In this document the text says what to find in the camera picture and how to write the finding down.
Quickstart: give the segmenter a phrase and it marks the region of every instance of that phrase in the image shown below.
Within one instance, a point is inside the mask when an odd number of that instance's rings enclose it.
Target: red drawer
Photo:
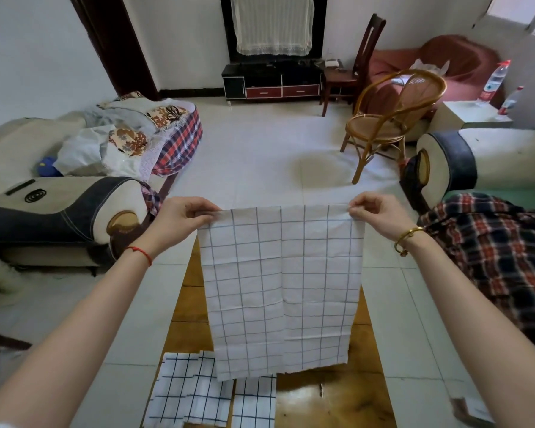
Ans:
[[[319,84],[314,85],[288,85],[284,87],[284,97],[292,96],[318,96]]]
[[[246,89],[247,99],[261,99],[264,97],[281,97],[281,87],[254,87]]]

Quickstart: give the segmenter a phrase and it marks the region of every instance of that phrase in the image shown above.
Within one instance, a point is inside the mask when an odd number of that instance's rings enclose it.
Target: folded checkered cloth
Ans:
[[[535,210],[482,193],[458,194],[418,225],[535,344]]]
[[[202,124],[198,109],[195,109],[182,123],[174,127],[158,156],[152,174],[167,177],[179,172],[194,156],[200,138],[202,138]],[[158,193],[146,183],[141,183],[141,190],[149,213],[156,216],[164,199],[159,198]]]

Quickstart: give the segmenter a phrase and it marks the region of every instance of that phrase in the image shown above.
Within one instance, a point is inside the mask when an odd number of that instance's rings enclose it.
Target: red armchair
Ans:
[[[436,36],[421,48],[375,51],[369,62],[367,84],[375,83],[393,72],[410,68],[418,58],[423,63],[435,64],[438,67],[442,67],[449,60],[449,69],[444,77],[448,88],[438,102],[476,100],[500,61],[493,49],[471,42],[463,36]],[[401,90],[400,85],[383,84],[365,99],[362,111],[367,114],[392,112]],[[500,89],[492,104],[499,106],[503,99],[503,90]],[[425,117],[431,118],[435,109],[436,106]]]

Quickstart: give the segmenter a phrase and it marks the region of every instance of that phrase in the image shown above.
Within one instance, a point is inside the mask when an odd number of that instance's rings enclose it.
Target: person's left hand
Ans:
[[[171,197],[164,200],[149,228],[132,245],[155,259],[171,246],[182,242],[192,231],[214,220],[222,210],[202,197]]]

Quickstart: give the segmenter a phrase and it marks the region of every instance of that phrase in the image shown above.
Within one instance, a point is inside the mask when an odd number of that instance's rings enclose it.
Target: window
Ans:
[[[535,0],[491,0],[486,14],[522,24],[535,33]]]

